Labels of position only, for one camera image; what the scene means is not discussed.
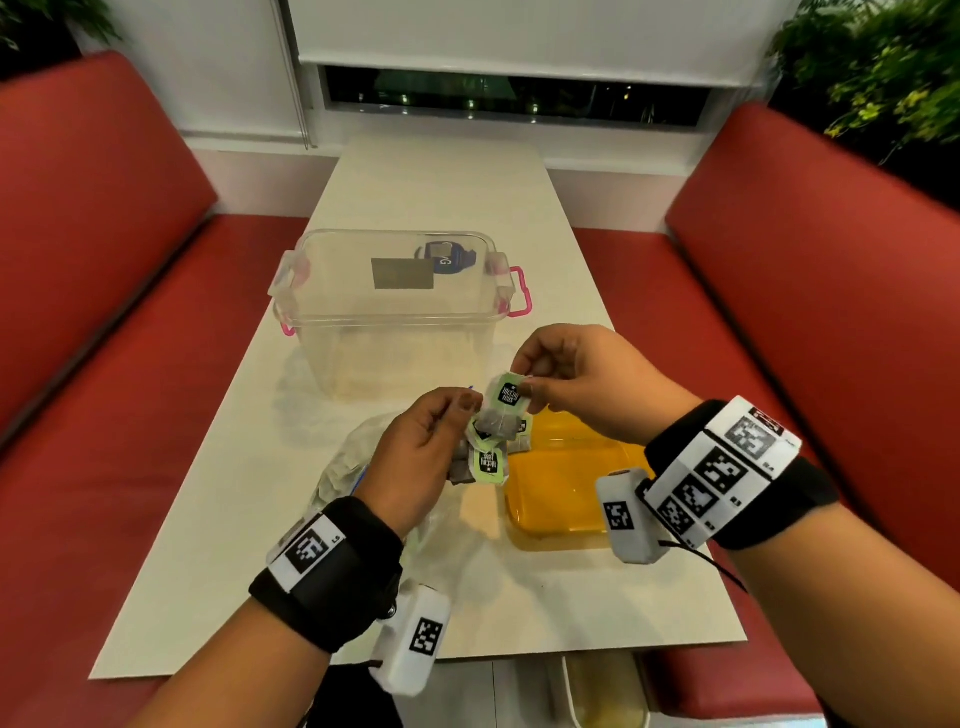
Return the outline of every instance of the white table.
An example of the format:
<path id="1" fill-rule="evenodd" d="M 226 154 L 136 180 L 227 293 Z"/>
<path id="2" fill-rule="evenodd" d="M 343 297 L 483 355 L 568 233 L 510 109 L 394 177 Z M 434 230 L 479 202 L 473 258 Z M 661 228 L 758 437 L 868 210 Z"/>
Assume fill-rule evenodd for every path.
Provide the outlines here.
<path id="1" fill-rule="evenodd" d="M 534 296 L 532 315 L 497 326 L 492 373 L 538 326 L 610 324 L 546 171 L 525 145 L 355 139 L 309 227 L 489 235 L 524 268 Z M 244 600 L 344 437 L 405 404 L 325 400 L 297 340 L 268 311 L 91 677 L 182 666 Z M 448 487 L 439 508 L 443 520 L 410 572 L 453 598 L 442 659 L 745 639 L 720 576 L 689 554 L 637 567 L 605 549 L 518 550 L 491 486 Z M 376 630 L 337 660 L 366 659 Z"/>

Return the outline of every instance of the red cushion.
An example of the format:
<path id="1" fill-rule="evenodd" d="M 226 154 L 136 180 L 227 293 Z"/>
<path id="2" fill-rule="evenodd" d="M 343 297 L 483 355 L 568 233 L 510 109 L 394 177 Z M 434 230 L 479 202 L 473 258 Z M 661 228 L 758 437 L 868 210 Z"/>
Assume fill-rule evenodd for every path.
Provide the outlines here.
<path id="1" fill-rule="evenodd" d="M 2 435 L 216 195 L 117 53 L 0 85 L 0 159 Z"/>
<path id="2" fill-rule="evenodd" d="M 854 505 L 960 589 L 960 216 L 749 105 L 667 221 Z"/>
<path id="3" fill-rule="evenodd" d="M 156 690 L 86 676 L 304 224 L 214 218 L 0 460 L 0 725 L 119 726 Z"/>
<path id="4" fill-rule="evenodd" d="M 703 398 L 743 395 L 798 430 L 664 235 L 575 232 L 614 327 L 658 368 Z M 700 719 L 820 713 L 756 603 L 727 590 L 749 641 L 645 654 L 660 708 Z"/>

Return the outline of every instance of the right hand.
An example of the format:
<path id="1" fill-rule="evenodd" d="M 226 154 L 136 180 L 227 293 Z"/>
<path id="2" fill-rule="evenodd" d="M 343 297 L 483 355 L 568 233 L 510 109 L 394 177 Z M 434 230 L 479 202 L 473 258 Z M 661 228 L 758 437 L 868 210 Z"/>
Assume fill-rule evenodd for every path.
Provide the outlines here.
<path id="1" fill-rule="evenodd" d="M 618 333 L 601 326 L 538 328 L 511 371 L 526 375 L 530 413 L 566 411 L 601 435 L 647 445 L 700 399 L 661 374 Z"/>

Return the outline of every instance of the left hand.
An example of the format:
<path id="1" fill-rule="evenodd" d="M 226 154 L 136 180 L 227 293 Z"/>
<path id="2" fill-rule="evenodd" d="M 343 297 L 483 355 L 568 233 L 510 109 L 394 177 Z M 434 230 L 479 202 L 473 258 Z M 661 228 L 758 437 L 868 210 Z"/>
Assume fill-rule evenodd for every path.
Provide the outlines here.
<path id="1" fill-rule="evenodd" d="M 443 387 L 414 402 L 387 427 L 354 495 L 401 539 L 437 504 L 453 451 L 483 396 Z"/>

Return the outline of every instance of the window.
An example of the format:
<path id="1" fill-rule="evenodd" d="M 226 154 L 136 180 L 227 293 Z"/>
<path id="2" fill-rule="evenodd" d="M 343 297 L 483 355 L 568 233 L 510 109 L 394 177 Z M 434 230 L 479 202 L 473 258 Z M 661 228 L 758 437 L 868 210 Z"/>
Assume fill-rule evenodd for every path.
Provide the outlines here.
<path id="1" fill-rule="evenodd" d="M 327 106 L 464 118 L 697 127 L 708 86 L 577 81 L 328 65 Z"/>

